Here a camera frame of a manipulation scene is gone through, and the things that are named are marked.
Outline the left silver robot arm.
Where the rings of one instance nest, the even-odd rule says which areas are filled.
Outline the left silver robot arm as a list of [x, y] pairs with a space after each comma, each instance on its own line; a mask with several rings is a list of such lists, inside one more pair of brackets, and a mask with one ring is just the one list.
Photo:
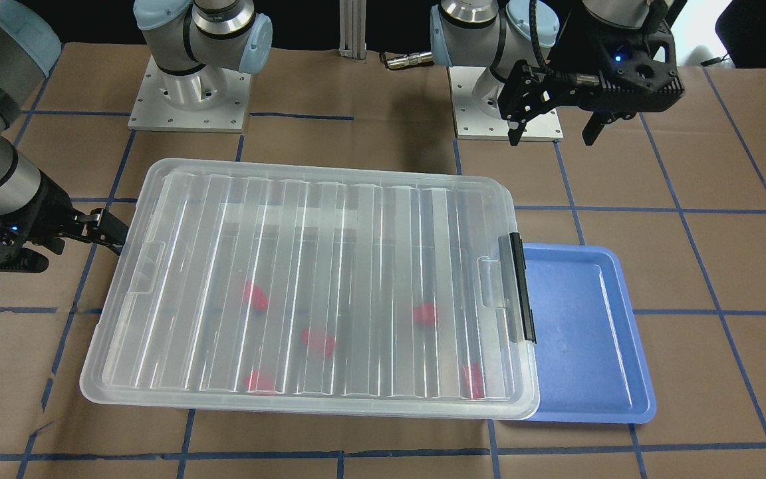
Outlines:
[[671, 1], [440, 1], [431, 52], [445, 67], [481, 67], [501, 85], [493, 100], [516, 146], [530, 122], [560, 106], [590, 112], [584, 144], [641, 112], [684, 96], [674, 55]]

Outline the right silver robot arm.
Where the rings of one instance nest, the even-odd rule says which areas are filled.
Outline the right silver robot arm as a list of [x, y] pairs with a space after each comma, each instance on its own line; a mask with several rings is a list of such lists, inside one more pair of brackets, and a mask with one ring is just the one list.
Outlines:
[[[171, 106], [199, 110], [225, 93], [222, 75], [257, 74], [273, 45], [273, 22], [251, 1], [136, 1], [132, 16]], [[120, 254], [128, 226], [104, 208], [84, 213], [69, 194], [3, 137], [50, 75], [62, 43], [42, 15], [0, 1], [0, 272], [40, 273], [66, 240]]]

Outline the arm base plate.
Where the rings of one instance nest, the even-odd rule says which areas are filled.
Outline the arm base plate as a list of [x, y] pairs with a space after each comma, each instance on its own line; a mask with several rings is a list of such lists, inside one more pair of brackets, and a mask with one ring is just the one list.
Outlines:
[[245, 130], [253, 76], [206, 66], [174, 76], [148, 61], [128, 127], [151, 132], [241, 134]]
[[522, 122], [514, 101], [504, 97], [504, 82], [489, 67], [447, 68], [455, 133], [464, 140], [510, 140], [510, 129], [522, 126], [522, 142], [560, 142], [565, 138], [556, 110]]

